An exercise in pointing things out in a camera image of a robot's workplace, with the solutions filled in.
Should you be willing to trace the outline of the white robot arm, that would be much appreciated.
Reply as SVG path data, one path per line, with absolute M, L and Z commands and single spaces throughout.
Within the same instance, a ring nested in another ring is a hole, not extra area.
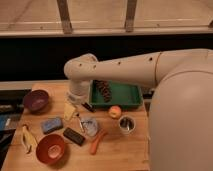
M 84 54 L 66 62 L 74 102 L 92 80 L 152 88 L 151 171 L 213 171 L 213 50 L 185 49 L 99 61 Z

